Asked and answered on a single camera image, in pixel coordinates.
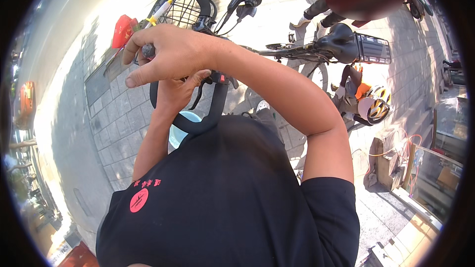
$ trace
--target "white sneaker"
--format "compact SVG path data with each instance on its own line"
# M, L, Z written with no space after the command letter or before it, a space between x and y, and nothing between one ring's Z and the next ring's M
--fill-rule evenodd
M317 23L317 39L320 39L325 36L326 28L322 26L322 22Z
M259 102L258 107L256 108L256 112L263 109L270 109L270 104L265 100Z
M311 20L306 19L304 16L302 16L302 17L300 18L300 20L298 20L297 24L294 24L296 21L292 21L291 24L292 24L292 26L298 28L298 27L302 26L302 25L305 24L305 23L310 23L310 21L311 21Z

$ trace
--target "bicycle basket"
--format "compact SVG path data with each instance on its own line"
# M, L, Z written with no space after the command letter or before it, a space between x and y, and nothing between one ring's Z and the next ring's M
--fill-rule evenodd
M157 0L150 11L148 18L150 18L150 16L153 15L166 1L167 0ZM217 14L216 5L211 0L210 6L211 17L208 19L208 27L211 27L214 24ZM191 25L198 21L200 11L201 9L196 0L172 0L169 9L157 19L157 22L172 24L184 29L191 29Z

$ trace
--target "red circular logo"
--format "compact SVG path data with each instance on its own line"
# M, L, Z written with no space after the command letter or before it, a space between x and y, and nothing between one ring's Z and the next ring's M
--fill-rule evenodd
M130 200L130 211L131 212L138 212L147 201L148 198L148 190L147 188L141 189L138 191Z

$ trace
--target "cycling helmet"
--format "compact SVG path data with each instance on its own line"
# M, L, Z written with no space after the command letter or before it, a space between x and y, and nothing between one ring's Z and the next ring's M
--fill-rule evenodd
M366 121L383 119L391 111L391 92L384 86L374 86L358 102L358 113Z

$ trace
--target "black t-shirt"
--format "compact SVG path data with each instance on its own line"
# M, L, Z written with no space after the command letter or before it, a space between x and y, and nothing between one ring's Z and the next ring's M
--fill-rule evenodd
M101 266L354 266L354 186L295 178L260 122L223 116L112 195L98 231Z

